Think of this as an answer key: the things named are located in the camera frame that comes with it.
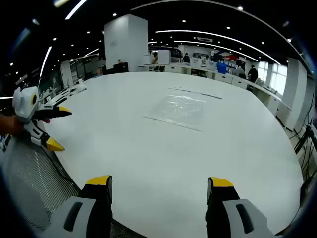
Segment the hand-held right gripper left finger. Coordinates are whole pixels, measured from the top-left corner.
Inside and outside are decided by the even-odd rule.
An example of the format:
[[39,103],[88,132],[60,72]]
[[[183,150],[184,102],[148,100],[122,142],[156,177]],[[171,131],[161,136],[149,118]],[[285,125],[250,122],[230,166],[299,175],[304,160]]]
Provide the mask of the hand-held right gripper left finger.
[[77,196],[67,199],[51,216],[50,238],[108,238],[113,213],[112,176],[86,182]]

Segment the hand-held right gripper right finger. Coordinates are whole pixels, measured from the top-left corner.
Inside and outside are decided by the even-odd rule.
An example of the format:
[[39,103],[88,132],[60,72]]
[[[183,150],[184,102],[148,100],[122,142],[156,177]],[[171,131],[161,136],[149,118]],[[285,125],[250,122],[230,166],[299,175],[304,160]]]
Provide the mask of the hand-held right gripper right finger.
[[229,181],[208,178],[205,215],[209,238],[273,238],[266,216],[248,199],[241,199]]

